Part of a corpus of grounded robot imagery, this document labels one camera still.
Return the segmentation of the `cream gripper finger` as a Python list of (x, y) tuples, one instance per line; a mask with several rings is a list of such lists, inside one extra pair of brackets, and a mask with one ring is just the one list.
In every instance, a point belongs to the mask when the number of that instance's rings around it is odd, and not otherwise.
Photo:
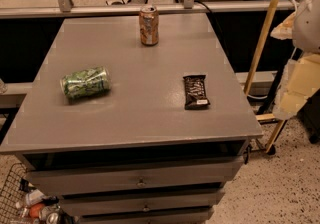
[(319, 89), (320, 55), (304, 53), (297, 61), (290, 59), (276, 94), (273, 115), (280, 120), (290, 119)]

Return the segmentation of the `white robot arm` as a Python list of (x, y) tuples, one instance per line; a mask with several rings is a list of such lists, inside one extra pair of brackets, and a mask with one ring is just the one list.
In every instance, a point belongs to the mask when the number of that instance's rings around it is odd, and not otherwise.
[(271, 36), (291, 39), (302, 51), (285, 65), (272, 111), (277, 119), (288, 120), (320, 89), (320, 0), (303, 0)]

